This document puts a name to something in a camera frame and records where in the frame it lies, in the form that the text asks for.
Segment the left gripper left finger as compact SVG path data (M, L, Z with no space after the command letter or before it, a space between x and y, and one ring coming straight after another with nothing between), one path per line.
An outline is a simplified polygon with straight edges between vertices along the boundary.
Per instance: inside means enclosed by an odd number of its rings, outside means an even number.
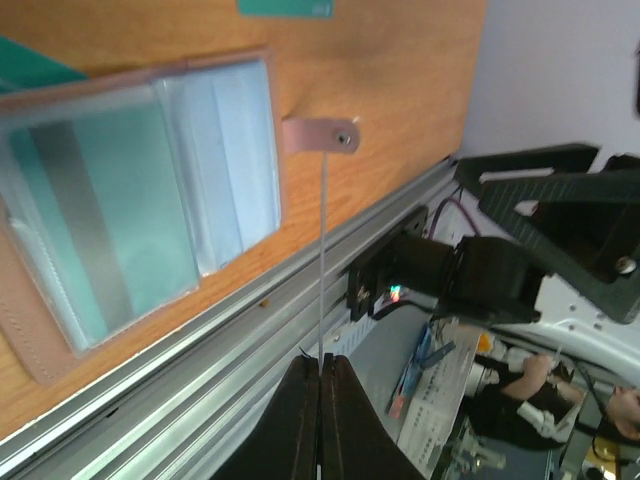
M215 479L314 479L317 471L319 362L299 355L254 429Z

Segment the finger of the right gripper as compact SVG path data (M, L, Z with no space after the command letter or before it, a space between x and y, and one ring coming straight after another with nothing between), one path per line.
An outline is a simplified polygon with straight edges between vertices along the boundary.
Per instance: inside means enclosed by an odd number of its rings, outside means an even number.
M486 181L479 207L611 320L639 315L639 172Z
M552 173L586 173L599 153L598 146L584 143L553 145L536 149L476 157L464 157L454 174L455 180L476 198L482 190L484 173L524 172L549 169Z

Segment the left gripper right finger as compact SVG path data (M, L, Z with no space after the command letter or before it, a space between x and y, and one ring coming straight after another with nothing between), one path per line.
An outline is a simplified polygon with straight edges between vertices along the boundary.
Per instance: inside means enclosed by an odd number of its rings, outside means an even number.
M383 427L349 359L327 354L320 389L323 479L421 479Z

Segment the teal VIP card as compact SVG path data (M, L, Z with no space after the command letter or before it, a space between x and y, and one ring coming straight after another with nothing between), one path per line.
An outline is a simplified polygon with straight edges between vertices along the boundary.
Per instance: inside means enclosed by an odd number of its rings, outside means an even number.
M6 37L0 41L0 92L9 93L86 80L87 76Z

